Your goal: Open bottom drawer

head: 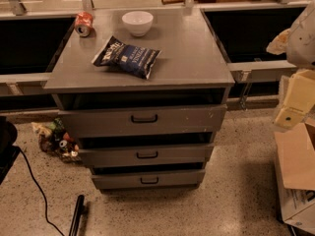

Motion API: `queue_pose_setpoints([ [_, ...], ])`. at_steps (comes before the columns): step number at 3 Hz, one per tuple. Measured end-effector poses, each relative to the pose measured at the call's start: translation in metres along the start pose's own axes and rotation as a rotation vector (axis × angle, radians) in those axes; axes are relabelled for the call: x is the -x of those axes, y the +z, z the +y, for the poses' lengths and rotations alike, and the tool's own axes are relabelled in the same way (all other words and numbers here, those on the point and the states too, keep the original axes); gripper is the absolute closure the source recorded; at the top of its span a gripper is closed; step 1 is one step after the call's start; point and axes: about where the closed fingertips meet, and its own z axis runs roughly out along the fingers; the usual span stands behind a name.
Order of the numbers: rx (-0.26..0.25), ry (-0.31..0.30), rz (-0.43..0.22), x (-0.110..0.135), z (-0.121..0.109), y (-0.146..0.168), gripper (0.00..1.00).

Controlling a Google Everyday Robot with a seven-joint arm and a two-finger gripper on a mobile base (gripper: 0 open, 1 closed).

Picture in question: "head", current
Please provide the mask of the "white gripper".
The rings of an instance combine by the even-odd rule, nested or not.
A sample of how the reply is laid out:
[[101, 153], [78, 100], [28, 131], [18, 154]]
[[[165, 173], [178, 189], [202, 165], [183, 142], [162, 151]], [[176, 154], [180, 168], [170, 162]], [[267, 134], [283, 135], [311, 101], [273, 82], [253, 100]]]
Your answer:
[[[280, 55], [286, 53], [290, 29], [279, 33], [267, 46], [266, 51]], [[306, 113], [315, 105], [315, 71], [299, 70], [288, 80], [283, 107], [276, 110], [274, 124], [292, 129], [303, 121]]]

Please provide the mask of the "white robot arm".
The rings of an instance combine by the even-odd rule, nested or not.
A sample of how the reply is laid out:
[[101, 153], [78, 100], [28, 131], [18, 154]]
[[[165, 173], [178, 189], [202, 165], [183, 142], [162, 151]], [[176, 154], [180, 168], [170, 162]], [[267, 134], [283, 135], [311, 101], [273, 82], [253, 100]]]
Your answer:
[[284, 100], [275, 124], [291, 129], [315, 105], [315, 1], [312, 0], [289, 29], [278, 34], [266, 48], [268, 53], [285, 53], [288, 63], [298, 68], [288, 79]]

